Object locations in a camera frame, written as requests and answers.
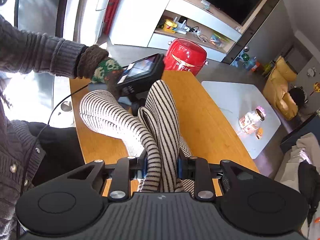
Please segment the left forearm grey sweater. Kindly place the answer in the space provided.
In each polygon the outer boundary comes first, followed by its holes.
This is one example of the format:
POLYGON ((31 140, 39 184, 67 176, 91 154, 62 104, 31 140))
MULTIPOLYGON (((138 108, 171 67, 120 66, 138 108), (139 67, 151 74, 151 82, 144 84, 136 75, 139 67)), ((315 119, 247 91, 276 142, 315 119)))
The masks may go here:
POLYGON ((18 30, 1 17, 1 71, 50 73, 82 77, 87 67, 81 59, 88 47, 47 34, 18 30))

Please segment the left hand in patterned glove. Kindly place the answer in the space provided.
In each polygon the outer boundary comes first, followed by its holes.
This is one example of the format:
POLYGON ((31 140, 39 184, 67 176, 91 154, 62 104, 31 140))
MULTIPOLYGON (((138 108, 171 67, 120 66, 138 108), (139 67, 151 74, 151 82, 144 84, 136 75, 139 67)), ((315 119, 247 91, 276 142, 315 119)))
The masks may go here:
POLYGON ((124 68, 113 58, 107 50, 97 45, 90 46, 80 56, 76 70, 76 77, 90 79, 93 85, 105 86, 105 90, 116 90, 116 84, 124 68))

